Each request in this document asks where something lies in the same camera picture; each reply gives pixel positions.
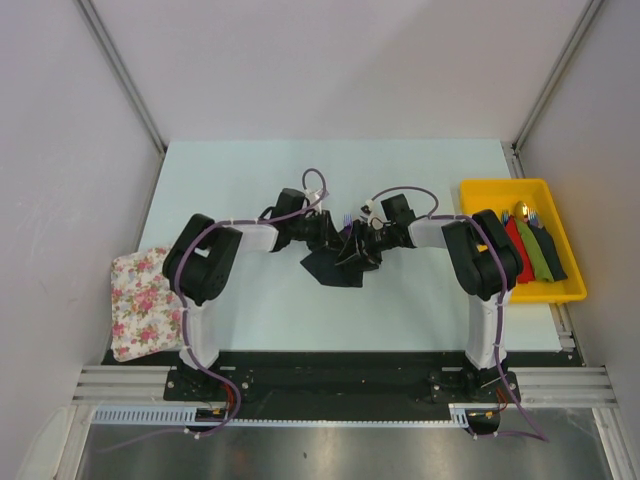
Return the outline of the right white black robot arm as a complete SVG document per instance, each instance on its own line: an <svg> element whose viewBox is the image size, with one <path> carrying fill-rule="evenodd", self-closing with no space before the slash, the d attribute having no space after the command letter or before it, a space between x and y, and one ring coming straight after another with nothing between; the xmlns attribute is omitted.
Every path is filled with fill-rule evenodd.
<svg viewBox="0 0 640 480"><path fill-rule="evenodd" d="M344 245L333 261L339 277L351 282L377 269L382 253L395 248L439 248L447 251L456 280L468 295L469 333L456 389L473 400L516 398L507 376L504 347L505 305L522 273L523 261L505 227L490 210L472 216L418 216L406 196L381 202L385 219L374 218L373 202L359 220L344 226Z"/></svg>

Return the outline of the purple fork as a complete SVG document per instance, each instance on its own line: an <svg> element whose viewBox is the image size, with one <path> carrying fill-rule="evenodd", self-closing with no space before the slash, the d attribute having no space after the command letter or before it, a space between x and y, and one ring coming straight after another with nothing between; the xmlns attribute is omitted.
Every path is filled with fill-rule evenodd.
<svg viewBox="0 0 640 480"><path fill-rule="evenodd" d="M345 239L347 239L352 232L353 228L353 219L351 214L345 214L343 217L343 230L342 235Z"/></svg>

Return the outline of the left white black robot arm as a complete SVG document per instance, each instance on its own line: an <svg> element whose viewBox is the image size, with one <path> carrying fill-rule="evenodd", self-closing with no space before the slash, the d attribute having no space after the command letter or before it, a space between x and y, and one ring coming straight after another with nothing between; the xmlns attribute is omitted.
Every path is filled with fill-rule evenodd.
<svg viewBox="0 0 640 480"><path fill-rule="evenodd" d="M300 191L284 189L276 205L264 215L248 220L214 221L195 214L188 221L164 260L162 273L181 302L183 346L180 360L187 367L219 383L231 381L210 371L220 349L206 335L202 309L215 302L227 286L233 265L244 253L276 253L291 241L294 225L324 219L325 187Z"/></svg>

